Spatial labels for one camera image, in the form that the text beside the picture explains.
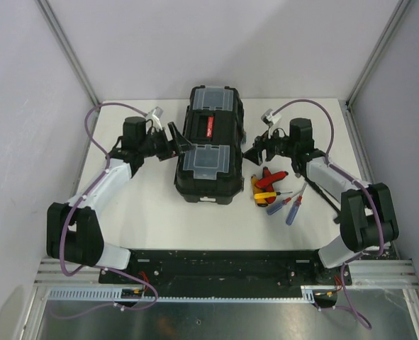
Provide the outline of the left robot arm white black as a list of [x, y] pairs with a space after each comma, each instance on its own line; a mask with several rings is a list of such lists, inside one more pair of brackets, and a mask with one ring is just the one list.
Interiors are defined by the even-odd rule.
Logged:
[[104, 241], [99, 215], [145, 159], [157, 157], [164, 161], [193, 149], [174, 123], [162, 127], [154, 115], [126, 118], [122, 135], [106, 155], [101, 173], [66, 203], [53, 203], [48, 208], [48, 256], [63, 263], [114, 268], [115, 276], [122, 282], [133, 282], [139, 266], [130, 260], [130, 250]]

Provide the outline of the aluminium frame post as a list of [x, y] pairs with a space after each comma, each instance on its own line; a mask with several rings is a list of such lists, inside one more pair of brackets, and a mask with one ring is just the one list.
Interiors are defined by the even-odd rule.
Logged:
[[384, 29], [382, 30], [377, 42], [375, 43], [366, 64], [362, 68], [360, 75], [357, 77], [357, 80], [345, 101], [345, 105], [349, 109], [353, 107], [362, 89], [367, 85], [367, 82], [373, 71], [381, 61], [381, 58], [383, 57], [388, 46], [392, 42], [394, 36], [398, 32], [398, 29], [400, 28], [402, 22], [404, 21], [414, 3], [415, 1], [413, 0], [400, 0], [397, 2], [392, 14], [386, 22]]
[[55, 13], [51, 3], [47, 0], [35, 0], [35, 4], [38, 7], [41, 15], [47, 23], [53, 37], [55, 38], [62, 54], [65, 56], [70, 69], [77, 78], [77, 81], [83, 88], [84, 93], [90, 100], [93, 106], [99, 105], [100, 100], [96, 95], [94, 87], [91, 85], [89, 78], [80, 62], [74, 48], [72, 47], [67, 34], [60, 23], [57, 14]]

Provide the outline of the left aluminium frame post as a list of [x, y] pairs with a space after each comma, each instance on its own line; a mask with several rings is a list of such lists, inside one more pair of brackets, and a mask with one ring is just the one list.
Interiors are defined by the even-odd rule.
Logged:
[[51, 3], [47, 0], [35, 0], [35, 4], [38, 7], [41, 15], [47, 23], [53, 37], [55, 38], [62, 54], [65, 56], [70, 69], [77, 78], [77, 81], [83, 88], [84, 93], [90, 100], [93, 106], [99, 105], [100, 100], [96, 95], [94, 87], [91, 85], [89, 78], [80, 62], [74, 48], [72, 47], [67, 34], [60, 23], [57, 14], [55, 13]]

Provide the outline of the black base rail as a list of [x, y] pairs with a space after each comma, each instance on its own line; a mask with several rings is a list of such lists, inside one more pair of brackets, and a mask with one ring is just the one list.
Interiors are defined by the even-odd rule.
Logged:
[[196, 298], [282, 298], [303, 285], [352, 284], [348, 268], [325, 268], [316, 250], [136, 250], [123, 275], [100, 274], [99, 282], [128, 285], [128, 276], [147, 277], [158, 295]]

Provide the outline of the blue screwdriver left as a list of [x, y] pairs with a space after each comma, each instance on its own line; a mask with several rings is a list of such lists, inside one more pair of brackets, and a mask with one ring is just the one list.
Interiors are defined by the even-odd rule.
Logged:
[[273, 205], [271, 205], [270, 207], [267, 208], [266, 212], [268, 215], [273, 215], [274, 213], [278, 212], [279, 210], [281, 210], [285, 205], [287, 205], [292, 198], [295, 198], [300, 191], [298, 191], [297, 193], [293, 194], [292, 196], [279, 201], [278, 203], [275, 203]]

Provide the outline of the blue screwdriver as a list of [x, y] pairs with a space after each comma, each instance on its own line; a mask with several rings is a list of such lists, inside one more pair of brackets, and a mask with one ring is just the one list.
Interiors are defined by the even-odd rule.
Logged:
[[267, 208], [266, 212], [268, 215], [273, 215], [274, 213], [278, 212], [279, 210], [281, 210], [285, 205], [287, 205], [292, 198], [295, 198], [300, 191], [298, 191], [297, 193], [293, 194], [292, 196], [279, 201], [278, 203], [275, 203], [273, 205], [271, 205], [270, 207]]
[[304, 185], [303, 185], [303, 187], [302, 187], [302, 189], [301, 189], [301, 191], [297, 195], [297, 198], [295, 199], [293, 205], [291, 206], [291, 209], [289, 211], [289, 214], [287, 215], [287, 218], [286, 218], [286, 224], [288, 226], [291, 226], [293, 224], [295, 218], [296, 218], [296, 215], [298, 213], [298, 210], [299, 210], [299, 208], [301, 206], [302, 196], [303, 196], [303, 193], [304, 193], [304, 191], [306, 189], [306, 186], [307, 186], [307, 183], [305, 182]]

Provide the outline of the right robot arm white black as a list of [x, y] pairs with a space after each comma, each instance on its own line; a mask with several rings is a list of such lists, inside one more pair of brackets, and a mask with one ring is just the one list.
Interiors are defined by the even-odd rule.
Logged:
[[295, 174], [326, 191], [339, 204], [340, 234], [318, 251], [320, 260], [309, 266], [317, 284], [326, 284], [335, 267], [359, 258], [366, 249], [384, 250], [399, 236], [398, 223], [389, 187], [362, 181], [334, 163], [328, 153], [315, 148], [313, 127], [307, 118], [294, 118], [289, 133], [281, 134], [275, 119], [263, 118], [268, 129], [255, 138], [244, 158], [256, 165], [275, 156], [287, 157]]

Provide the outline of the black plastic toolbox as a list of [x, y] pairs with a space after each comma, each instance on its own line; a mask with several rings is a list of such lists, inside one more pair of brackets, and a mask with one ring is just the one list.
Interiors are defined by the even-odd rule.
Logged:
[[194, 148], [180, 156], [174, 185], [189, 203], [205, 198], [228, 205], [244, 188], [244, 108], [238, 90], [196, 86], [191, 90], [183, 136]]

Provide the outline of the blue screwdriver right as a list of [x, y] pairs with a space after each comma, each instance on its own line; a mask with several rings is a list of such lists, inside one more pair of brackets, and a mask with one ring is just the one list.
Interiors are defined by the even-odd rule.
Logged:
[[301, 189], [301, 191], [297, 195], [297, 198], [295, 199], [293, 205], [291, 206], [291, 209], [289, 211], [289, 214], [287, 215], [287, 218], [286, 218], [286, 224], [288, 226], [291, 226], [293, 224], [295, 218], [296, 218], [296, 215], [298, 213], [298, 210], [299, 210], [299, 208], [301, 206], [302, 196], [303, 196], [303, 193], [304, 193], [304, 191], [306, 189], [306, 186], [307, 186], [307, 183], [305, 182], [304, 185], [303, 185], [303, 187], [302, 187], [302, 189]]

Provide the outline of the red handled pliers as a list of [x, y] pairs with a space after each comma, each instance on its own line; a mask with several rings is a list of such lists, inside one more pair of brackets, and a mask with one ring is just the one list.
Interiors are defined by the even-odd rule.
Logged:
[[287, 171], [272, 173], [267, 166], [264, 166], [262, 169], [262, 178], [256, 182], [255, 187], [271, 192], [274, 190], [274, 183], [284, 180], [288, 175], [289, 173]]

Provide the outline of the right aluminium frame post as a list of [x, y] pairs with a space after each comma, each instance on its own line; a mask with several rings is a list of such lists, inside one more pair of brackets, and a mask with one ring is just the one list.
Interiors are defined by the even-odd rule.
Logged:
[[373, 71], [381, 61], [381, 58], [383, 57], [388, 46], [392, 42], [394, 36], [398, 32], [398, 29], [400, 28], [402, 22], [404, 21], [414, 3], [415, 1], [413, 0], [400, 0], [397, 2], [392, 14], [386, 22], [384, 29], [382, 30], [377, 42], [375, 43], [366, 64], [362, 68], [360, 75], [357, 77], [357, 80], [345, 101], [345, 105], [349, 109], [353, 107], [362, 89], [367, 85], [367, 82]]

